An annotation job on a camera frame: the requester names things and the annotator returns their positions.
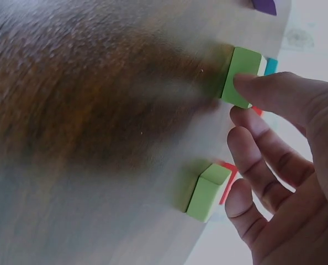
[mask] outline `green block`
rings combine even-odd
[[[233,78],[237,73],[250,73],[263,76],[267,61],[258,52],[236,47],[232,55],[228,76],[225,81],[221,98],[228,103],[247,109],[251,104],[236,91]]]
[[[218,206],[231,171],[212,164],[200,176],[193,192],[187,214],[201,222],[207,222]]]

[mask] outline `toy block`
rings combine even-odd
[[[260,110],[258,107],[253,106],[252,109],[257,113],[258,116],[260,116],[260,117],[262,116],[263,111]]]
[[[233,83],[234,76],[237,73],[249,73],[261,76],[264,74],[266,64],[266,59],[258,52],[236,47],[232,55],[221,98],[225,102],[240,108],[247,109],[251,107],[251,104],[236,91]]]
[[[274,0],[252,0],[253,7],[262,13],[277,15],[276,4]]]
[[[277,67],[278,67],[278,61],[276,59],[268,58],[264,75],[269,76],[269,75],[276,73]]]
[[[221,194],[231,171],[217,164],[209,166],[198,178],[187,215],[207,222],[219,205]]]
[[[225,190],[224,190],[224,193],[223,193],[223,196],[221,197],[220,199],[220,202],[219,202],[219,205],[223,205],[228,197],[228,194],[229,194],[229,191],[231,189],[231,186],[232,184],[234,183],[234,180],[236,178],[236,175],[238,173],[238,170],[236,168],[236,166],[230,164],[230,163],[226,163],[226,162],[221,162],[220,165],[228,170],[231,171],[231,175],[230,175],[230,178],[228,180],[228,183],[225,187]]]

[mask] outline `purple block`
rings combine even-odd
[[[276,4],[274,0],[252,0],[256,10],[270,15],[277,15]]]

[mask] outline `wood grain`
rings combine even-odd
[[[0,0],[0,264],[183,264],[232,45],[276,56],[289,10]]]

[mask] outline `hand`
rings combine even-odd
[[[314,164],[283,142],[251,109],[232,108],[229,149],[244,179],[232,186],[226,212],[254,264],[328,264],[328,83],[291,73],[238,75],[249,102],[293,123],[308,139]],[[292,187],[284,188],[267,166]],[[268,222],[251,189],[274,215]]]

